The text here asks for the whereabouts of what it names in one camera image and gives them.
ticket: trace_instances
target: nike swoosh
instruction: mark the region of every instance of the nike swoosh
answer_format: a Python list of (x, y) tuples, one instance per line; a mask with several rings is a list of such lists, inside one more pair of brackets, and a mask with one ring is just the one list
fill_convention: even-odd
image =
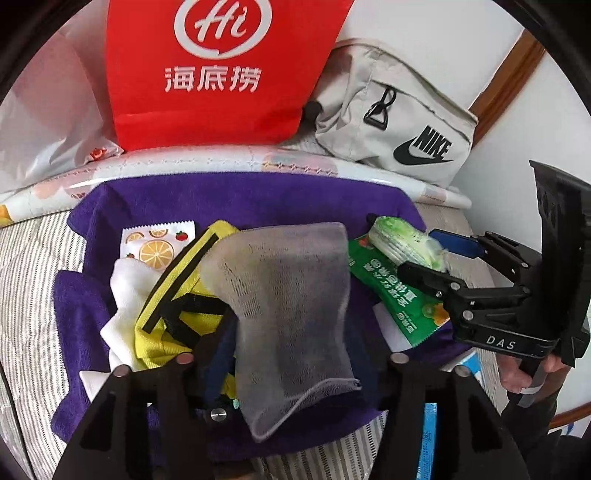
[(399, 145), (398, 148), (394, 150), (394, 160), (401, 163), (402, 165), (430, 165), (433, 163), (447, 163), (449, 161), (453, 161), (438, 160), (436, 158), (415, 157), (408, 151), (408, 149), (416, 139), (417, 137), (414, 137), (408, 142), (404, 142), (403, 144)]

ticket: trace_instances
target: yellow pouch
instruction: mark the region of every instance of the yellow pouch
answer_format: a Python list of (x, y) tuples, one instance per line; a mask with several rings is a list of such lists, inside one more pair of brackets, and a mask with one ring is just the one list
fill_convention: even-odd
[[(199, 336), (216, 330), (228, 305), (203, 287), (199, 262), (218, 240), (237, 231), (218, 220), (164, 271), (135, 323), (135, 354), (146, 367), (161, 367), (178, 354), (190, 352)], [(236, 398), (233, 375), (226, 377), (222, 393)]]

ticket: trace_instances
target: green snack package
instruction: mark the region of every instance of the green snack package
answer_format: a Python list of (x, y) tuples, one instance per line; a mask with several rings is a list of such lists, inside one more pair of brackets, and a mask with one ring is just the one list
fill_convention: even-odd
[(378, 217), (368, 233), (371, 244), (395, 265), (409, 261), (439, 272), (447, 270), (443, 248), (437, 240), (406, 220)]
[(411, 347), (449, 320), (439, 300), (400, 282), (396, 265), (370, 243), (367, 235), (349, 241), (349, 269), (380, 297)]

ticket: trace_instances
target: orange print wrapper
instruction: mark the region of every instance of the orange print wrapper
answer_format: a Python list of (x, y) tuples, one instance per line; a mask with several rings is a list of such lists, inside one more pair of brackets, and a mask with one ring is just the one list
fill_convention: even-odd
[(163, 272), (195, 240), (194, 222), (159, 223), (126, 228), (121, 233), (120, 258), (137, 258)]

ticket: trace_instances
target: orange slice print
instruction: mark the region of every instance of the orange slice print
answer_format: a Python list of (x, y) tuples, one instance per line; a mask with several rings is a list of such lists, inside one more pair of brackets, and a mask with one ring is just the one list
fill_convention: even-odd
[(167, 233), (168, 233), (168, 229), (166, 229), (166, 230), (150, 230), (150, 236), (153, 236), (154, 238), (162, 238)]
[(139, 240), (143, 238), (144, 234), (142, 232), (133, 232), (130, 233), (127, 238), (125, 239), (125, 243), (128, 244), (129, 242), (133, 242), (134, 240)]
[(165, 240), (150, 240), (139, 249), (139, 259), (156, 270), (168, 267), (173, 257), (173, 246)]

